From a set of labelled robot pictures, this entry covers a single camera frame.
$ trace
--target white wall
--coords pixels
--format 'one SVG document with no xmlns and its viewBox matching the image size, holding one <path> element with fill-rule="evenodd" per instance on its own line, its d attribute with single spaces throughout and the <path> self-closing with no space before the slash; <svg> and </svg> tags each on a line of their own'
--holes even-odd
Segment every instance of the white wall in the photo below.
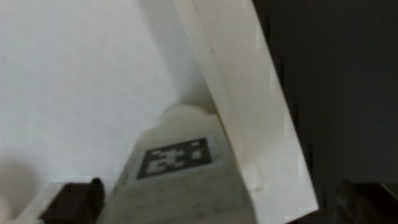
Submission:
<svg viewBox="0 0 398 224">
<path fill-rule="evenodd" d="M 0 194 L 117 177 L 165 108 L 211 97 L 168 0 L 0 1 Z"/>
</svg>

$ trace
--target black and white pattern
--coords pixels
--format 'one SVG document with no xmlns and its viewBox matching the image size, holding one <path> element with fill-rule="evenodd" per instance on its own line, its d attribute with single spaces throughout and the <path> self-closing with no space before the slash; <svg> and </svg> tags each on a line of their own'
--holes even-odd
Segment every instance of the black and white pattern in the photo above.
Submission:
<svg viewBox="0 0 398 224">
<path fill-rule="evenodd" d="M 145 151 L 136 179 L 211 164 L 207 139 L 200 138 Z"/>
</svg>

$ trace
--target gray surface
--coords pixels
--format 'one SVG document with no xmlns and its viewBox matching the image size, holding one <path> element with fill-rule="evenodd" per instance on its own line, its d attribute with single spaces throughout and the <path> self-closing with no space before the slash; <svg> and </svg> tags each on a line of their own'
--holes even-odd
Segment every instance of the gray surface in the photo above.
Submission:
<svg viewBox="0 0 398 224">
<path fill-rule="evenodd" d="M 341 179 L 396 182 L 398 2 L 253 0 L 332 223 Z"/>
</svg>

